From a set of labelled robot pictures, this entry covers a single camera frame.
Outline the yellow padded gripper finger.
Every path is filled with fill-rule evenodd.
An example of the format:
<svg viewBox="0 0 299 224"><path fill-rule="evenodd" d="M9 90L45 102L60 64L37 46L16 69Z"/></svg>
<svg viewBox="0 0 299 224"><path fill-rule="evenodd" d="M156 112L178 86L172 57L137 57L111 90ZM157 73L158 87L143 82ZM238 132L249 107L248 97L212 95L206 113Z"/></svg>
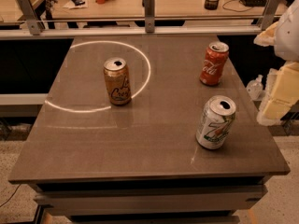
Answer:
<svg viewBox="0 0 299 224"><path fill-rule="evenodd" d="M264 126L278 124L298 101L299 63L285 62L278 70L271 68L259 106L258 123Z"/></svg>
<svg viewBox="0 0 299 224"><path fill-rule="evenodd" d="M271 24L268 28L266 28L264 31L262 31L254 38L253 43L255 45L262 46L262 47L274 46L275 31L277 29L277 26L278 26L277 21Z"/></svg>

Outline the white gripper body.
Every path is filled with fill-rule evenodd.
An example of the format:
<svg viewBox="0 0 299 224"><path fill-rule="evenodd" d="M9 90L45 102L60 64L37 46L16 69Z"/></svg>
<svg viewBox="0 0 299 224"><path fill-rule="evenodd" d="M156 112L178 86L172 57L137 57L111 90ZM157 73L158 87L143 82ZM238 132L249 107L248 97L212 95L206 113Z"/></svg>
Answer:
<svg viewBox="0 0 299 224"><path fill-rule="evenodd" d="M294 0L278 21L274 51L285 61L299 61L299 0Z"/></svg>

